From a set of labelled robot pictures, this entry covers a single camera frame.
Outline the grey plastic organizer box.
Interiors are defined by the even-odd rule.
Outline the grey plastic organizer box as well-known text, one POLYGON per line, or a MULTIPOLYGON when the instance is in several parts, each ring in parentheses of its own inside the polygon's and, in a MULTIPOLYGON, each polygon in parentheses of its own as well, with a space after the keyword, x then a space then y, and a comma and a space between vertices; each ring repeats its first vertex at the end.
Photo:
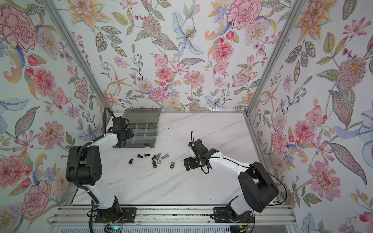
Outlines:
POLYGON ((158 136, 161 110, 134 108, 125 110, 123 118, 129 120, 133 137, 125 141, 124 148, 154 148, 158 136))

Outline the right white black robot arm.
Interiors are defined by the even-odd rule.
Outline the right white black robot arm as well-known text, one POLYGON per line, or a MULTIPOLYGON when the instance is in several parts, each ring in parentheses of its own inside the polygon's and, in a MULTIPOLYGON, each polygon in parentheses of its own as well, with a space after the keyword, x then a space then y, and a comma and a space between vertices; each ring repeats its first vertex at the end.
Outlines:
POLYGON ((241 194, 228 203, 228 213, 236 216, 252 210, 261 213, 279 194, 271 174, 261 163, 237 161, 217 149, 207 149, 200 139, 189 142, 188 146, 191 157, 184 159, 187 171, 206 167, 205 174, 210 170, 219 170, 238 179, 241 194))

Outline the right aluminium corner post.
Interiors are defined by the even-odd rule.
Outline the right aluminium corner post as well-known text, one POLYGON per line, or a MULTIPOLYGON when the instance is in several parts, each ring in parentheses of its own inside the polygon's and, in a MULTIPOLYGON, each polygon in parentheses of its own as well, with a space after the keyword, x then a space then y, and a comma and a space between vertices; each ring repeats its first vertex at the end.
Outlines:
POLYGON ((269 56, 268 63, 264 69, 263 74, 260 76, 260 79, 257 81, 254 81, 254 93, 251 98, 250 103, 248 104, 248 107, 245 111, 245 116, 249 117, 251 113, 254 112, 255 105, 260 97, 260 93, 262 92, 264 85, 266 84, 267 80, 269 79, 269 76, 274 69, 279 56, 281 55, 285 44, 287 40, 289 39, 289 35, 294 28, 294 25, 296 23, 296 20, 301 14, 302 8, 304 7, 305 2, 303 1, 293 1, 293 7, 289 11, 288 18, 286 20, 286 23, 284 24, 282 35, 278 39, 276 45, 274 46, 274 49, 272 53, 269 56))

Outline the left aluminium corner post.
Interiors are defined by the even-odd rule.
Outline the left aluminium corner post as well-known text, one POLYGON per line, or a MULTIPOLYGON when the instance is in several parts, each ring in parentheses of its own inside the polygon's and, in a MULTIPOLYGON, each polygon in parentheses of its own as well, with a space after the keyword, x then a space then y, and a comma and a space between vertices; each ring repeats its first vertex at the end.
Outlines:
POLYGON ((46 12, 49 14, 52 22, 56 25, 56 29, 61 34, 61 37, 66 42, 68 48, 71 50, 71 53, 74 57, 74 60, 76 61, 79 68, 83 71, 85 77, 87 78, 90 86, 92 87, 93 91, 95 92, 100 104, 103 108, 109 108, 112 109, 109 105, 106 97, 104 96, 104 93, 101 91, 97 80, 94 77, 94 74, 92 73, 91 69, 89 68, 88 64, 86 63, 86 60, 84 59, 83 55, 80 52, 79 46, 76 44, 75 40, 73 39, 73 36, 71 32, 69 31, 67 25, 65 24, 62 16, 60 15, 59 11, 57 10, 56 5, 53 1, 46 1, 41 0, 40 1, 42 6, 46 9, 46 12))

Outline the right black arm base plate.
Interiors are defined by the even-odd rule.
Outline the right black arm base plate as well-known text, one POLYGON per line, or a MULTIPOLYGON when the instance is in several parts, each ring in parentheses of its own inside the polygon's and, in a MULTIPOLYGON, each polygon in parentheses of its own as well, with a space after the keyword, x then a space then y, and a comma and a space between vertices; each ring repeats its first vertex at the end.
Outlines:
POLYGON ((228 207, 214 207, 213 214, 210 217, 215 223, 254 223, 254 214, 252 211, 247 211, 244 214, 238 215, 228 207))

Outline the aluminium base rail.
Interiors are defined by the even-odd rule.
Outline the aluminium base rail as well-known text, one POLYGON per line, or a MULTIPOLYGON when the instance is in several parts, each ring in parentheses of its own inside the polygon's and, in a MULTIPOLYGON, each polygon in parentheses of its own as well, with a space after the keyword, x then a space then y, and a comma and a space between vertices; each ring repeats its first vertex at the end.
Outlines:
MULTIPOLYGON (((122 205, 121 208, 135 208, 134 226, 146 225, 212 225, 215 205, 122 205)), ((88 225, 90 210, 87 205, 59 207, 47 219, 50 226, 88 225)), ((255 223, 260 225, 296 225, 293 210, 286 205, 269 206, 263 212, 254 212, 255 223)))

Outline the aluminium corner post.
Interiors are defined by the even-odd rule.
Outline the aluminium corner post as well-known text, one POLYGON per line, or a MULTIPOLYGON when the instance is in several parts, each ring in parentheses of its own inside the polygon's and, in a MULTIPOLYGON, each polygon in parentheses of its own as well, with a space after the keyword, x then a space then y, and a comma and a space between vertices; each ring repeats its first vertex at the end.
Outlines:
POLYGON ((92 73, 91 69, 89 68, 88 64, 86 63, 86 60, 84 59, 83 55, 80 52, 79 46, 76 44, 75 40, 73 39, 73 36, 71 32, 69 31, 67 25, 65 24, 62 16, 60 15, 59 11, 57 10, 56 5, 53 1, 46 1, 41 0, 40 1, 42 6, 46 9, 46 12, 49 14, 52 22, 56 25, 56 29, 61 34, 61 37, 66 42, 68 48, 71 50, 71 53, 74 57, 74 60, 76 61, 79 68, 83 71, 85 77, 87 78, 90 86, 92 87, 93 91, 95 92, 100 104, 103 108, 109 108, 112 109, 109 105, 106 97, 104 96, 104 93, 101 91, 97 80, 94 77, 94 74, 92 73))
POLYGON ((248 107, 245 111, 245 116, 249 117, 251 113, 254 112, 255 105, 260 97, 260 93, 262 92, 264 85, 266 84, 267 80, 269 79, 269 76, 274 69, 279 56, 281 55, 285 44, 287 40, 289 39, 289 35, 294 28, 294 25, 296 23, 296 20, 301 14, 302 8, 304 7, 305 2, 303 1, 293 1, 293 7, 289 11, 288 18, 286 20, 286 23, 284 24, 282 35, 278 39, 276 45, 274 46, 274 49, 272 53, 269 56, 268 63, 264 69, 263 74, 260 76, 260 79, 257 81, 254 81, 254 93, 251 98, 250 103, 248 104, 248 107))

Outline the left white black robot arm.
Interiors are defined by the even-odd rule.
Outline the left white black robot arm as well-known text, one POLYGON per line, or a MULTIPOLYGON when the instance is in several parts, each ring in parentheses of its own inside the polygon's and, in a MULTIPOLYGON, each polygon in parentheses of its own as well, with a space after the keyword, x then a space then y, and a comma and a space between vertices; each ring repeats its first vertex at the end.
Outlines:
POLYGON ((113 126, 103 135, 82 146, 69 149, 66 179, 84 190, 93 201, 93 207, 104 218, 120 218, 122 210, 117 197, 110 194, 101 180, 103 166, 101 155, 111 148, 122 148, 133 138, 130 121, 123 117, 112 119, 113 126))

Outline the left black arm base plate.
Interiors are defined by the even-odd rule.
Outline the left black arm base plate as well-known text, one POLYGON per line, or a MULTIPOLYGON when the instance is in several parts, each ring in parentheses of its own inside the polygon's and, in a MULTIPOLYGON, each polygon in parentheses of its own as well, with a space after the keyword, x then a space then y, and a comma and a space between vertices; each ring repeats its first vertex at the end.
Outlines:
POLYGON ((134 207, 123 208, 120 210, 98 210, 94 223, 108 224, 114 223, 134 223, 137 209, 134 207))

